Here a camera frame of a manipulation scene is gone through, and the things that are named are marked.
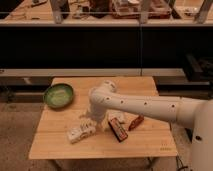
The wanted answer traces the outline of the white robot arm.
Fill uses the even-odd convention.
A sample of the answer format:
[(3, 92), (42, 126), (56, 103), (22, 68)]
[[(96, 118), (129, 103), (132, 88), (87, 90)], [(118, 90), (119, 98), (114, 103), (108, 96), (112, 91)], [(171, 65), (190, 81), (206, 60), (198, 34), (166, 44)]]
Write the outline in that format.
[(177, 123), (193, 131), (190, 171), (213, 170), (213, 99), (118, 94), (113, 81), (89, 90), (86, 116), (102, 123), (106, 111), (120, 110), (160, 121)]

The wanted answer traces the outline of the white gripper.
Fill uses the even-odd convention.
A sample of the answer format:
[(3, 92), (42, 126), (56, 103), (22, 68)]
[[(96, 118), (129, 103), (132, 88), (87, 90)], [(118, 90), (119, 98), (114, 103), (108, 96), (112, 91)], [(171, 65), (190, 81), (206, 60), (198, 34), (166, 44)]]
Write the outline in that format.
[(103, 131), (104, 128), (102, 122), (105, 118), (105, 115), (106, 115), (105, 110), (87, 109), (86, 113), (81, 115), (81, 118), (89, 118), (95, 123), (97, 131)]

